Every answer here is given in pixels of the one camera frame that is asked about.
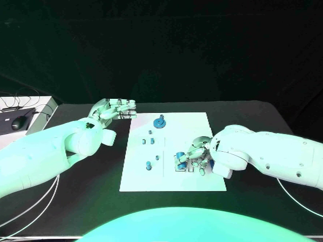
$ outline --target black table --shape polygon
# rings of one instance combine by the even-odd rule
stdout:
[[[91,107],[92,104],[60,105],[46,128],[85,117]],[[137,105],[137,112],[206,112],[213,135],[230,124],[242,125],[255,132],[291,134],[274,106],[259,101],[141,103]],[[271,222],[303,235],[323,235],[323,218],[294,203],[277,180],[262,175],[251,165],[246,170],[233,171],[232,178],[225,180],[226,192],[119,192],[130,122],[128,119],[114,120],[108,127],[117,132],[114,146],[102,145],[95,155],[60,174],[52,204],[34,224],[18,235],[80,236],[122,215],[174,206],[233,212]],[[33,205],[52,181],[1,198],[0,223]],[[282,184],[295,199],[323,214],[323,192],[288,182]],[[44,208],[49,198],[47,195],[36,208],[0,228],[0,236],[11,234],[27,225]]]

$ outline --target gray device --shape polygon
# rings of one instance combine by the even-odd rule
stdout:
[[[7,111],[0,113],[0,135],[5,135],[14,132],[27,130],[34,110],[36,110],[34,108],[27,108],[27,109],[20,109],[16,111]],[[26,117],[23,125],[17,130],[14,130],[13,121],[23,116]]]

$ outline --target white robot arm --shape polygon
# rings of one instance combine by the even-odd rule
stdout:
[[[197,157],[215,161],[212,172],[230,178],[233,170],[246,164],[278,179],[323,189],[323,144],[301,137],[271,132],[254,132],[239,125],[226,126],[213,136],[199,137],[190,150]],[[194,158],[187,152],[179,161]]]
[[[134,100],[102,99],[88,117],[17,139],[0,150],[0,198],[50,180],[93,155],[101,143],[111,146],[112,119],[134,118]]]

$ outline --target white paper sheet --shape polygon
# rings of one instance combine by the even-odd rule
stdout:
[[[153,121],[160,114],[164,115],[167,124],[164,128],[155,129]],[[212,173],[210,165],[206,166],[203,176],[197,168],[193,172],[174,170],[174,155],[180,151],[187,152],[192,141],[199,136],[212,137],[205,112],[137,114],[130,126],[121,192],[226,191],[223,178]],[[151,170],[145,169],[147,161],[151,163]]]

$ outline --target black backdrop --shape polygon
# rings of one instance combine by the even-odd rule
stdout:
[[[259,100],[323,142],[323,1],[0,1],[0,90]]]

